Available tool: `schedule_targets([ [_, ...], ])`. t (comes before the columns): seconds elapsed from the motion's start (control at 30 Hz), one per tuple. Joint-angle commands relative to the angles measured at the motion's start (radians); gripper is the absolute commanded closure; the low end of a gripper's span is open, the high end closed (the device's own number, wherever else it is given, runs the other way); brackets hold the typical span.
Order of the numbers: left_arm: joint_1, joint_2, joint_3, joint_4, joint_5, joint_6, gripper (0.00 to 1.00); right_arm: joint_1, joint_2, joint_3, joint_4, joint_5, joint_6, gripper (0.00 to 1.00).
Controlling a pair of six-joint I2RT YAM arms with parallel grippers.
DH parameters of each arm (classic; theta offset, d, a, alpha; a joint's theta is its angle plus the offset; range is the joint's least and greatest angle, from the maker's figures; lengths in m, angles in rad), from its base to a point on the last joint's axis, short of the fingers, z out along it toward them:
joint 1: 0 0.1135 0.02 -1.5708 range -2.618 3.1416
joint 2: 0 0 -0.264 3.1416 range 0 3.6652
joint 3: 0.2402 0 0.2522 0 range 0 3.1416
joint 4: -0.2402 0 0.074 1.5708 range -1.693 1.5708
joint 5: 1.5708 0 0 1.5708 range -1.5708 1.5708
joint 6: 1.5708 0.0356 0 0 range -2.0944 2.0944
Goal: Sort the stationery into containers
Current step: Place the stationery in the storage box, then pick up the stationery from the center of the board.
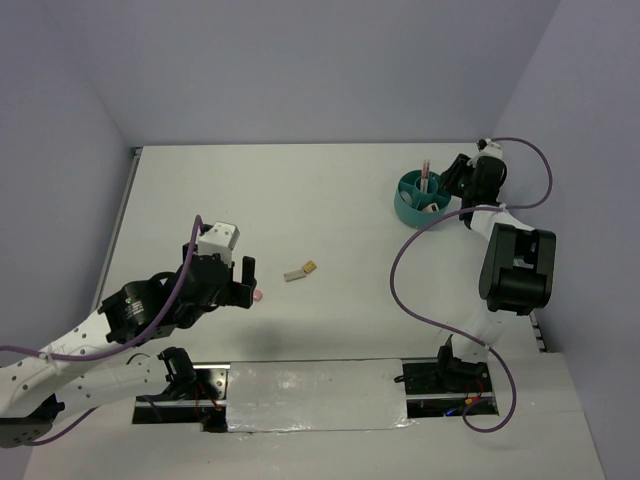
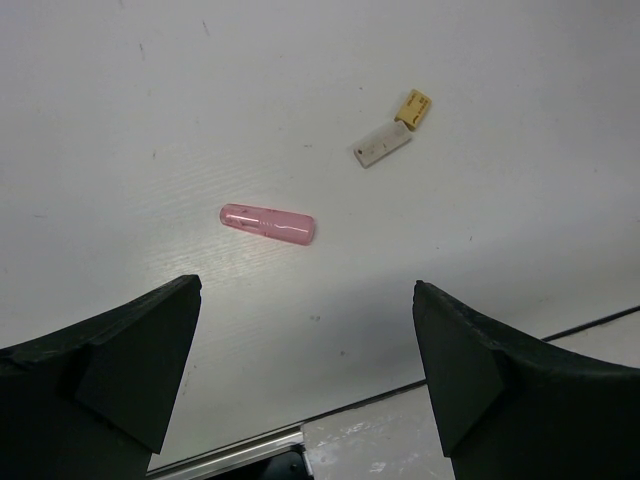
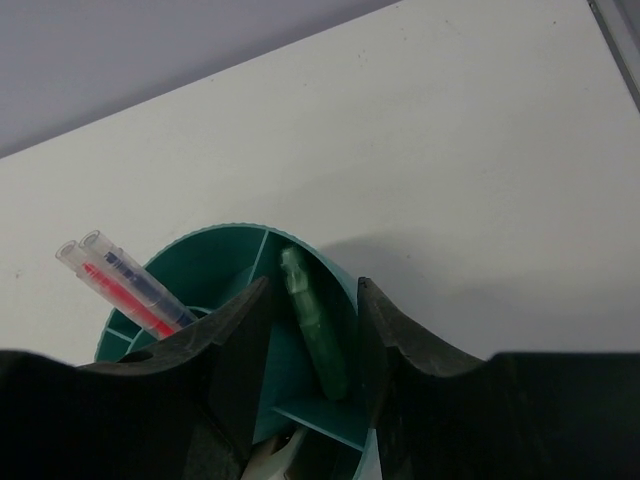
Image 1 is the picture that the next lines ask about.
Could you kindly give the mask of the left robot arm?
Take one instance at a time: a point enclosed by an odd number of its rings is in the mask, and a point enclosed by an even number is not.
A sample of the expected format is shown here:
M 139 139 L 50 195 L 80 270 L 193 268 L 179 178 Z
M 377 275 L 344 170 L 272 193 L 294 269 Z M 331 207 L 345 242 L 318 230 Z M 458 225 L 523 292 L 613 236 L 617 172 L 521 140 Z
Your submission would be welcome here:
M 201 382 L 185 349 L 146 353 L 141 348 L 191 328 L 220 307 L 252 306 L 256 262 L 244 257 L 242 277 L 234 280 L 229 255 L 225 249 L 201 254 L 186 245 L 177 271 L 125 284 L 77 327 L 2 367 L 2 448 L 50 443 L 59 422 L 84 419 L 121 399 L 182 399 L 199 391 Z

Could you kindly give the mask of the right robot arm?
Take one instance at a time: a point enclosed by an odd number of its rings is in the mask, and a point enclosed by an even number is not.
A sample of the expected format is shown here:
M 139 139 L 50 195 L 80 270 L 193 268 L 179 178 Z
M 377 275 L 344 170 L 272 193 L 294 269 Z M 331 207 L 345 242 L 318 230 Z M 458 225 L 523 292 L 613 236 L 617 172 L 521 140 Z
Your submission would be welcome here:
M 435 380 L 446 391 L 479 381 L 489 348 L 512 320 L 546 306 L 551 297 L 556 235 L 520 222 L 501 206 L 506 175 L 506 164 L 485 154 L 460 154 L 441 174 L 440 189 L 461 200 L 459 220 L 487 241 L 479 307 L 464 333 L 450 335 L 438 351 Z

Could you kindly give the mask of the red transparent pen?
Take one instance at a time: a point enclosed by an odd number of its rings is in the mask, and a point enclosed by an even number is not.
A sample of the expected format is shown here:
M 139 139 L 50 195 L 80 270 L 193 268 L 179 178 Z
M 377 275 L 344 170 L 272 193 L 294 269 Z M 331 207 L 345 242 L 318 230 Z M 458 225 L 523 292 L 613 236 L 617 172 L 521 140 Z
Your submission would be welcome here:
M 424 160 L 423 161 L 423 165 L 422 165 L 422 169 L 421 169 L 421 176 L 420 176 L 420 191 L 421 193 L 426 193 L 426 188 L 428 185 L 428 161 Z

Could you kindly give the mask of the grey eraser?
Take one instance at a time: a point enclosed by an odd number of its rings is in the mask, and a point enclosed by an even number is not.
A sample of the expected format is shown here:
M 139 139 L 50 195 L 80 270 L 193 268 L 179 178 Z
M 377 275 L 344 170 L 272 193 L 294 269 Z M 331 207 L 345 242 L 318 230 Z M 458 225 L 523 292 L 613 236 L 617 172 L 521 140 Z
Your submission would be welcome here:
M 285 273 L 283 275 L 283 278 L 286 282 L 291 282 L 291 281 L 305 278 L 306 276 L 307 276 L 307 273 L 304 270 L 299 269 L 299 270 L 294 270 L 294 271 Z

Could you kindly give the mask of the clear tape roll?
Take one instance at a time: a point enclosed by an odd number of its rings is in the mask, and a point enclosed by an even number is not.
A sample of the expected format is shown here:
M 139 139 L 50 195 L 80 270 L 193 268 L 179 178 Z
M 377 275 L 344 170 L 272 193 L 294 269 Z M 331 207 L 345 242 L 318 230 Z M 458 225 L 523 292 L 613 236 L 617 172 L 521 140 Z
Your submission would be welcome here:
M 413 205 L 413 198 L 409 192 L 401 192 L 401 197 L 408 205 Z

